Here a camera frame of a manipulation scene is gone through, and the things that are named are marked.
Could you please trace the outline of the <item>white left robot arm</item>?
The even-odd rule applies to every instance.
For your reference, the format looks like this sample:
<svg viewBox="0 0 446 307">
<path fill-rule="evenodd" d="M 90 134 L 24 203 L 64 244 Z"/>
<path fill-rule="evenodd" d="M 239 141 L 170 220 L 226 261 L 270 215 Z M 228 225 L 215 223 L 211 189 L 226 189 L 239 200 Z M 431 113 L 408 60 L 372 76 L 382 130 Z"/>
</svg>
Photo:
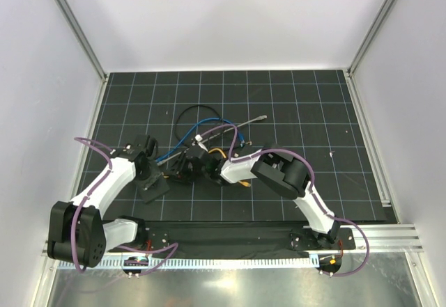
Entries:
<svg viewBox="0 0 446 307">
<path fill-rule="evenodd" d="M 58 201 L 50 211 L 47 255 L 70 262 L 82 273 L 95 267 L 105 252 L 115 248 L 141 251 L 148 235 L 144 220 L 122 216 L 104 223 L 103 215 L 130 183 L 145 193 L 155 188 L 167 191 L 167 182 L 155 161 L 158 142 L 149 135 L 139 135 L 132 143 L 112 149 L 84 137 L 76 139 L 101 155 L 106 165 L 80 194 L 68 202 Z"/>
</svg>

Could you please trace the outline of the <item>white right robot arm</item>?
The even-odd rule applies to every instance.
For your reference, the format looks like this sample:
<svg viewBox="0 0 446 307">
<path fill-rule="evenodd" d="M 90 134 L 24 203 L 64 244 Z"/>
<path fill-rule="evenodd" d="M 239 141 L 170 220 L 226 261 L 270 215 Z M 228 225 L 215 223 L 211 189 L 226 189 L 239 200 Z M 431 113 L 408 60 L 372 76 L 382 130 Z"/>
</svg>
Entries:
<svg viewBox="0 0 446 307">
<path fill-rule="evenodd" d="M 278 196 L 291 200 L 304 214 L 315 243 L 329 249 L 339 240 L 340 224 L 315 186 L 315 173 L 303 157 L 276 144 L 252 152 L 213 154 L 204 145 L 182 152 L 164 174 L 171 181 L 192 183 L 206 178 L 220 186 L 258 179 Z"/>
</svg>

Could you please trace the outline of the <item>black network switch box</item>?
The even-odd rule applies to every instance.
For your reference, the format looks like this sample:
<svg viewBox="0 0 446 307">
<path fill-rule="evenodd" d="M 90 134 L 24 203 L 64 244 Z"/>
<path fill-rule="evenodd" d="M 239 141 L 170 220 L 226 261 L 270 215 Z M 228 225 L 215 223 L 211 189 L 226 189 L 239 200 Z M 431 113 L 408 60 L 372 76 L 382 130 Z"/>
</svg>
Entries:
<svg viewBox="0 0 446 307">
<path fill-rule="evenodd" d="M 138 186 L 139 195 L 145 204 L 152 203 L 169 192 L 169 184 L 164 177 L 150 184 L 145 182 Z"/>
</svg>

